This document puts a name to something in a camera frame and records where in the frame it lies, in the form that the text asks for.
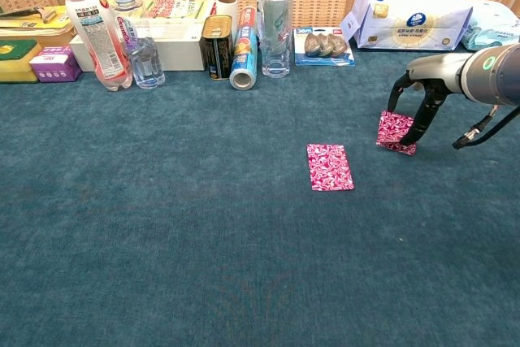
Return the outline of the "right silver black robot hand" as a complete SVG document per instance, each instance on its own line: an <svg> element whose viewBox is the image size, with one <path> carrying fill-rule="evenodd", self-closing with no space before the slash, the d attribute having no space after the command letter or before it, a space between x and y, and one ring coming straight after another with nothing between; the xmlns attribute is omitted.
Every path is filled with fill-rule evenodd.
<svg viewBox="0 0 520 347"><path fill-rule="evenodd" d="M409 62L405 74L392 87L387 111L395 110L404 89L414 83L424 88L425 97L415 114L414 122L400 139L401 145L417 142L428 130L446 97L452 93L462 93L460 75L470 56L470 53L436 54Z"/></svg>

